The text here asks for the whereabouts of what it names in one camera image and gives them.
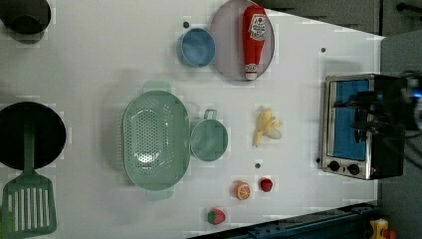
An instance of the table surface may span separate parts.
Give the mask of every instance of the table surface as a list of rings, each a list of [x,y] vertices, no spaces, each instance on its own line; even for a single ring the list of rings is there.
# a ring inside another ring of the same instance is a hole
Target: table surface
[[[276,53],[259,80],[181,65],[174,46],[183,20],[209,24],[224,2],[53,1],[53,21],[37,44],[0,32],[0,107],[45,104],[69,133],[61,156],[38,170],[54,182],[59,223],[40,238],[185,238],[376,199],[376,181],[322,172],[316,158],[325,76],[378,73],[382,38],[268,10]],[[192,119],[216,109],[230,136],[221,159],[192,157],[164,200],[147,197],[122,162],[122,115],[148,80],[168,81]],[[283,138],[254,148],[264,108],[284,123]],[[1,165],[0,187],[20,173]],[[257,185],[263,175],[275,181],[270,193]],[[251,184],[248,200],[230,195],[236,180]],[[224,209],[226,222],[206,222],[212,207]]]

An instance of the orange fruit slice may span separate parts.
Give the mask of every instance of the orange fruit slice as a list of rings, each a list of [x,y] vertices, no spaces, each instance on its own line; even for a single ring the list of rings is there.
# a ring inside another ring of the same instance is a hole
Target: orange fruit slice
[[[246,182],[239,182],[235,187],[236,197],[239,200],[248,199],[251,195],[251,188]]]

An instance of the bottle label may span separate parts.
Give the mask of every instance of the bottle label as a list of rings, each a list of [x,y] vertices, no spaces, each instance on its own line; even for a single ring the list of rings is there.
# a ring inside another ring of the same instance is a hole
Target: bottle label
[[[254,14],[252,17],[249,32],[251,38],[256,41],[264,41],[265,39],[265,14]]]
[[[258,70],[258,66],[256,64],[249,64],[245,66],[245,71],[246,72],[252,72],[255,73]]]

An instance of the red ketchup bottle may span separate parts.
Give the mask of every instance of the red ketchup bottle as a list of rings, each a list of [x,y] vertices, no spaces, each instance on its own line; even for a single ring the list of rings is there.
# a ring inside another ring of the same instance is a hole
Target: red ketchup bottle
[[[243,14],[243,50],[245,52],[246,79],[257,79],[258,65],[265,43],[267,15],[263,7],[250,6]]]

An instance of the green spatula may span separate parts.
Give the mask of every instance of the green spatula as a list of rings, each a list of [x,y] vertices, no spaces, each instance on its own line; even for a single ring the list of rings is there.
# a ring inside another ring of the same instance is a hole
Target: green spatula
[[[25,115],[25,169],[3,188],[3,239],[40,236],[57,229],[53,184],[34,169],[34,120]]]

